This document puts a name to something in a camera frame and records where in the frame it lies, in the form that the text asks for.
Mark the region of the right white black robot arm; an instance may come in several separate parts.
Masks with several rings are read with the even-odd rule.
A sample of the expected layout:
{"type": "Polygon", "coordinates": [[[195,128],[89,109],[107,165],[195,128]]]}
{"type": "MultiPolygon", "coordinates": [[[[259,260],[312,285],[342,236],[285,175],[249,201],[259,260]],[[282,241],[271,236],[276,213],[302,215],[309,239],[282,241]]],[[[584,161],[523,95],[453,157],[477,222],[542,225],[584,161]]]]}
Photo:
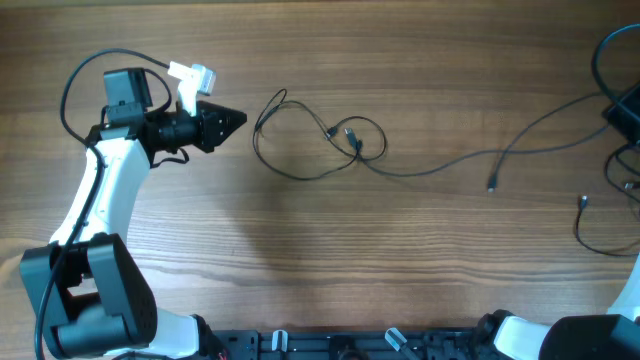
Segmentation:
{"type": "Polygon", "coordinates": [[[639,265],[606,314],[565,317],[548,326],[496,311],[471,331],[468,351],[473,359],[637,359],[639,265]]]}

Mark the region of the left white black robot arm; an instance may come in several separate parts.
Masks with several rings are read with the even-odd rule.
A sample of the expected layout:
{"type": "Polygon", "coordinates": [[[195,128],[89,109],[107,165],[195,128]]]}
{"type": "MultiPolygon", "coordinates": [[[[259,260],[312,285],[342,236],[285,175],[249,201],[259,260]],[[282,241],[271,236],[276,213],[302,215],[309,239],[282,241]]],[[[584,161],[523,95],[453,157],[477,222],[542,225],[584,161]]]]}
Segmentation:
{"type": "Polygon", "coordinates": [[[137,193],[186,148],[210,153],[246,122],[208,102],[215,73],[171,63],[176,93],[155,107],[148,71],[104,76],[107,103],[87,137],[86,168],[73,204],[44,247],[27,250],[20,273],[36,315],[35,345],[58,359],[223,359],[224,343],[196,315],[161,310],[126,246],[137,193]]]}

